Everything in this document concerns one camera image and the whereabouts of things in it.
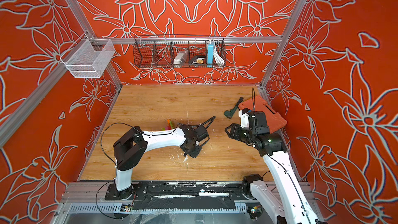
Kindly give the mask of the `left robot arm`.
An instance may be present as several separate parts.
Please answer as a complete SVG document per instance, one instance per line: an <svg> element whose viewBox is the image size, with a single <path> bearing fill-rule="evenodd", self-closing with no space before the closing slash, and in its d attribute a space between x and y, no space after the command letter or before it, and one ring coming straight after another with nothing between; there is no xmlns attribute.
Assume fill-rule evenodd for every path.
<svg viewBox="0 0 398 224"><path fill-rule="evenodd" d="M203 125L182 124L165 131L143 131L140 127L131 127L114 144L116 178L118 192L131 187L133 168L138 165L143 155L164 147L180 147L185 156L196 158L204 144L209 141L207 128Z"/></svg>

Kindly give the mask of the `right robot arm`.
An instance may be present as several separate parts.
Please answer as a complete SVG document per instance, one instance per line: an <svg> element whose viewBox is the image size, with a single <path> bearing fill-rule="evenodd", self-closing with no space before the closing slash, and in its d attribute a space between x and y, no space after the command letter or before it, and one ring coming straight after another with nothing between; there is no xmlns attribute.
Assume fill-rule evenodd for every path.
<svg viewBox="0 0 398 224"><path fill-rule="evenodd" d="M245 108L238 115L240 123L228 126L226 134L259 152L279 193L276 197L263 177L253 174L242 181L244 195L259 201L275 224L321 224L294 175L287 146L279 134L271 132L266 114Z"/></svg>

